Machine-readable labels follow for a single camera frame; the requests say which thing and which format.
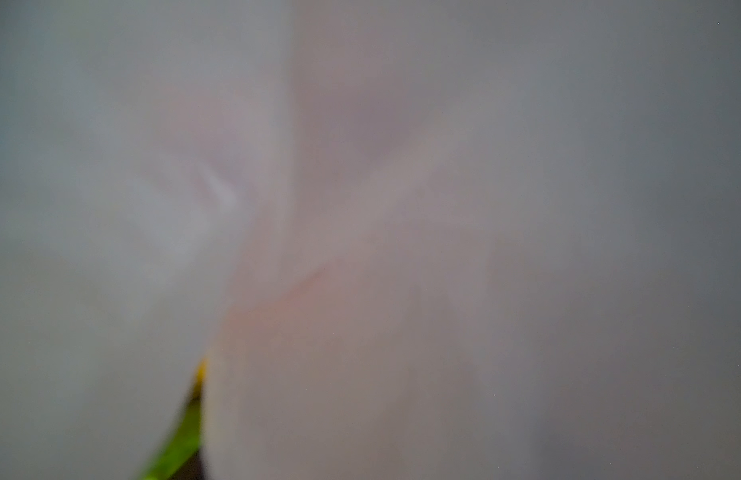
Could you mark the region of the green fake fruit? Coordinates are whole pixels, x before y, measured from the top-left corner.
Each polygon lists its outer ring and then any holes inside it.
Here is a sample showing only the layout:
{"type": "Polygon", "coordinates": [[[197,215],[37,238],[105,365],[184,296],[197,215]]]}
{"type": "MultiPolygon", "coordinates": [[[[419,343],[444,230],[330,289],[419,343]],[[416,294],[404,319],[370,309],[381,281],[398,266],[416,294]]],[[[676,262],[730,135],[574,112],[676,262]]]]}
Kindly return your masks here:
{"type": "Polygon", "coordinates": [[[156,454],[140,478],[146,480],[204,479],[204,468],[202,468],[200,459],[204,380],[206,380],[206,362],[202,361],[178,427],[174,429],[174,433],[170,435],[162,451],[156,454]]]}

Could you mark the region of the pink plastic bag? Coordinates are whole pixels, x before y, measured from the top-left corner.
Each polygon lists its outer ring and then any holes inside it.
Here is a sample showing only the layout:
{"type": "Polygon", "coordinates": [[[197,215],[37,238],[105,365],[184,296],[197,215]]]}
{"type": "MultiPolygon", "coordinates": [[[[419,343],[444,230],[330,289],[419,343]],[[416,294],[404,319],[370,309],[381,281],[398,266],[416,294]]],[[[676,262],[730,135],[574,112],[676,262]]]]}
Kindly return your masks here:
{"type": "Polygon", "coordinates": [[[741,479],[741,1],[0,1],[0,479],[741,479]]]}

